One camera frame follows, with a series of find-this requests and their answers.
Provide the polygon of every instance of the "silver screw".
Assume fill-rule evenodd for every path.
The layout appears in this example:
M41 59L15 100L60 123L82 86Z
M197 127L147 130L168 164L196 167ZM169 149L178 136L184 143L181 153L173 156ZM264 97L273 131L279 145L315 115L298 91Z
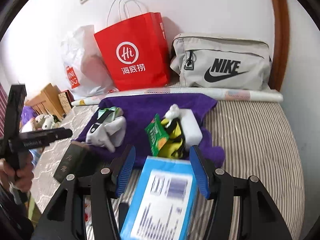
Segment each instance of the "silver screw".
M223 169L216 169L216 173L218 174L218 175L223 175L224 174L224 170Z
M69 174L67 176L67 180L73 180L75 178L75 176L73 174Z
M258 182L258 181L259 181L258 177L256 177L256 176L251 176L251 177L250 177L250 180L251 180L252 182Z
M110 172L110 169L109 168L103 168L102 170L101 170L101 173L102 174L108 174Z

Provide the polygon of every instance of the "human hand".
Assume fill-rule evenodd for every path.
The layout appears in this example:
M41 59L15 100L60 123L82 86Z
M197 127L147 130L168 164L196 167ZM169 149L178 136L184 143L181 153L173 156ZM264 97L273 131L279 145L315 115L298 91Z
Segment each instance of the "human hand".
M0 159L0 183L2 187L9 192L9 177L14 177L15 174L19 177L17 181L15 181L14 185L21 192L28 192L32 185L33 175L33 164L31 161L33 160L33 156L30 153L26 159L26 166L23 169L14 171L14 169L4 160Z

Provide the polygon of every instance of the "blue box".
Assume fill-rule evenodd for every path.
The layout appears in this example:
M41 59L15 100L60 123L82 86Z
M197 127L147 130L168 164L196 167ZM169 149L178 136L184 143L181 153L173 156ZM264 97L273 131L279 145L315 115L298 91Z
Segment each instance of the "blue box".
M121 239L185 240L196 192L189 161L148 156Z

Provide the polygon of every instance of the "striped curtain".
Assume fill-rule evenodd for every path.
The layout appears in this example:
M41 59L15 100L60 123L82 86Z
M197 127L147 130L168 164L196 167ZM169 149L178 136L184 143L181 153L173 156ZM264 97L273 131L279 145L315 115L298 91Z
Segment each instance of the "striped curtain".
M8 96L5 93L2 85L0 84L0 137L3 136L4 133L4 117L5 117L5 109L7 107Z

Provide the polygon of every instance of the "white plastic bag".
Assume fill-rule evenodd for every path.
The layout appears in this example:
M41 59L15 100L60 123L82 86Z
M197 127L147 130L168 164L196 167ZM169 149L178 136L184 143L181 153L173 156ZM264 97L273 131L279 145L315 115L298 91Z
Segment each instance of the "white plastic bag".
M103 63L93 35L93 25L82 26L69 32L61 43L69 90L76 100L118 91Z

